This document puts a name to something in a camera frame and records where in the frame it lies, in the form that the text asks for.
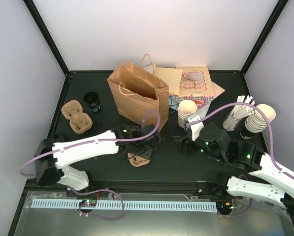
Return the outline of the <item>brown paper bag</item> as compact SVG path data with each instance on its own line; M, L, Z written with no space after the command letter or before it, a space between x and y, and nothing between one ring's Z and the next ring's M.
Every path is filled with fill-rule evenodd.
M120 115L139 125L156 125L162 130L168 120L169 86L154 72L127 61L107 79Z

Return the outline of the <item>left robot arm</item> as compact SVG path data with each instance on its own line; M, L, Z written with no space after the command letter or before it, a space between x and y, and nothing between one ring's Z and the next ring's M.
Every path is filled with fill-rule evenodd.
M159 141L160 134L152 124L145 127L122 124L99 135L70 142L64 134L55 135L42 140L36 150L35 156L42 156L34 162L36 183L39 186L58 183L90 196L95 190L91 174L71 164L119 152L150 159Z

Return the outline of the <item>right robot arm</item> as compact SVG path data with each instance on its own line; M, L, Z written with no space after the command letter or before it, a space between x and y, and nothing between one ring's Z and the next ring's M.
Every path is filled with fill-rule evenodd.
M200 124L196 132L172 138L181 152L204 154L223 167L266 181L259 183L220 174L213 185L216 197L230 195L258 199L277 205L294 216L294 172L274 163L261 148L246 141L231 140L225 130L213 123Z

